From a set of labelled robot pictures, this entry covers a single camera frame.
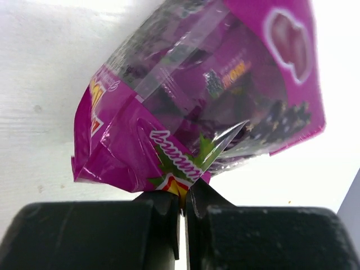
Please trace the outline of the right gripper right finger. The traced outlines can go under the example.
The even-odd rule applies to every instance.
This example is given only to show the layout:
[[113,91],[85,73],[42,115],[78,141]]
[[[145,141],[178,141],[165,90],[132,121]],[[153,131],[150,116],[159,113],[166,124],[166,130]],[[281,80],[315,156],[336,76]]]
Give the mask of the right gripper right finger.
[[358,269],[339,217],[326,208],[235,206],[206,182],[185,199],[188,269]]

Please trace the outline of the purple snack packet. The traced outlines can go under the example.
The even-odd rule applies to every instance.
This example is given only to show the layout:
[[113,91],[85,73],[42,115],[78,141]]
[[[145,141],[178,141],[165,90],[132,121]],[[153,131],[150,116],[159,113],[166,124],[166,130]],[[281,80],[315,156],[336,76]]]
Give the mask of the purple snack packet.
[[74,181],[184,196],[325,127],[309,1],[165,1],[92,76]]

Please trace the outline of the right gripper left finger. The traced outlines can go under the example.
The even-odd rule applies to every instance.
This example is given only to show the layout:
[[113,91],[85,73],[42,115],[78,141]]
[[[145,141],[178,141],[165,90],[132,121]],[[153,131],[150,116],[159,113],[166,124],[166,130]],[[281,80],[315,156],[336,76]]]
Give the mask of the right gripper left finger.
[[14,217],[2,269],[173,269],[179,198],[144,192],[132,201],[39,202]]

